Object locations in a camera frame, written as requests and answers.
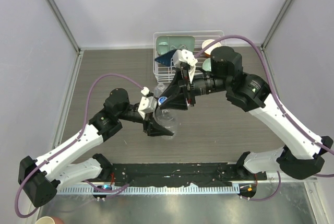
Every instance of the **green plate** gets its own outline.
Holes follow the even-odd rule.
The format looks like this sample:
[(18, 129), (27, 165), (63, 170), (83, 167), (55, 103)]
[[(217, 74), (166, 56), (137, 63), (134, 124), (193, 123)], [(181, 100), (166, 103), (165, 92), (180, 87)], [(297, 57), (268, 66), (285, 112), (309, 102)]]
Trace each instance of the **green plate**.
[(159, 55), (173, 49), (187, 49), (193, 52), (195, 49), (195, 38), (193, 36), (159, 36), (156, 40), (156, 49)]

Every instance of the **white linear rail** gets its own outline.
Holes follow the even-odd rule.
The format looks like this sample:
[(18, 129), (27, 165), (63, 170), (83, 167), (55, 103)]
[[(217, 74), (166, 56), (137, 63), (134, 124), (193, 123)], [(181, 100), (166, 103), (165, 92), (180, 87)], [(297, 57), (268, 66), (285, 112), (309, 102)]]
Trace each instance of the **white linear rail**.
[[(239, 184), (232, 184), (232, 186), (220, 186), (220, 187), (198, 187), (195, 184), (191, 184), (187, 187), (128, 187), (122, 194), (123, 195), (182, 195), (182, 194), (238, 194), (240, 193)], [(94, 188), (90, 185), (74, 185), (67, 187), (58, 195), (108, 195), (108, 193), (94, 193)]]

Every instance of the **reflective metal surface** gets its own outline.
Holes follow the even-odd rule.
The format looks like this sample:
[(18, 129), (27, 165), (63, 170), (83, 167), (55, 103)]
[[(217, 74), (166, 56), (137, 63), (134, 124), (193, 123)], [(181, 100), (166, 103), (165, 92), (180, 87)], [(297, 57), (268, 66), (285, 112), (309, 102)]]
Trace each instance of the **reflective metal surface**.
[[(269, 196), (277, 183), (258, 185), (257, 198)], [(40, 211), (69, 223), (316, 223), (304, 183), (282, 183), (265, 202), (237, 195), (134, 195), (97, 202), (90, 195), (57, 195)]]

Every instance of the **wall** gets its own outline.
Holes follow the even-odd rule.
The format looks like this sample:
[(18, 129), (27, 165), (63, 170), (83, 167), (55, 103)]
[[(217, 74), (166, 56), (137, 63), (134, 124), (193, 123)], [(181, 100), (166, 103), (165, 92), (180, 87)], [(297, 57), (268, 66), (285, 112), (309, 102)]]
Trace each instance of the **wall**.
[(262, 43), (284, 0), (55, 0), (81, 47), (153, 45), (157, 31), (223, 30)]
[(0, 216), (18, 223), (19, 162), (51, 148), (76, 55), (45, 0), (0, 0), (0, 7)]
[[(267, 53), (283, 103), (314, 132), (334, 139), (333, 18), (333, 0), (295, 0)], [(334, 173), (333, 157), (324, 158), (321, 173)], [(334, 179), (319, 180), (331, 214)]]

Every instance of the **floor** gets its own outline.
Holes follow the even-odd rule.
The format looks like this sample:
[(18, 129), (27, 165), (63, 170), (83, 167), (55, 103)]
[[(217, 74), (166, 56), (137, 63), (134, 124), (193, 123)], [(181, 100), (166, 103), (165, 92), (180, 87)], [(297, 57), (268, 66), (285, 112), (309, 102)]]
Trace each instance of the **floor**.
[[(264, 78), (264, 71), (252, 48), (235, 48), (243, 56), (244, 71)], [(153, 89), (157, 81), (152, 71), (153, 50), (85, 51), (63, 140), (76, 134), (83, 121), (86, 97), (91, 84), (105, 73), (120, 73)], [(100, 81), (89, 104), (89, 118), (102, 109), (114, 88), (124, 88), (131, 103), (141, 98), (137, 87), (126, 80), (108, 77)], [(235, 162), (245, 151), (262, 152), (283, 146), (262, 122), (226, 101), (223, 92), (196, 98), (188, 111), (178, 111), (180, 127), (173, 140), (148, 137), (142, 125), (122, 122), (123, 129), (104, 144), (93, 148), (77, 162), (95, 153), (112, 163), (141, 162)]]
[[(277, 183), (258, 185), (257, 197), (266, 197)], [(92, 195), (57, 195), (40, 213), (64, 223), (317, 223), (304, 183), (283, 183), (266, 202), (248, 202), (234, 194), (132, 195), (97, 202)]]

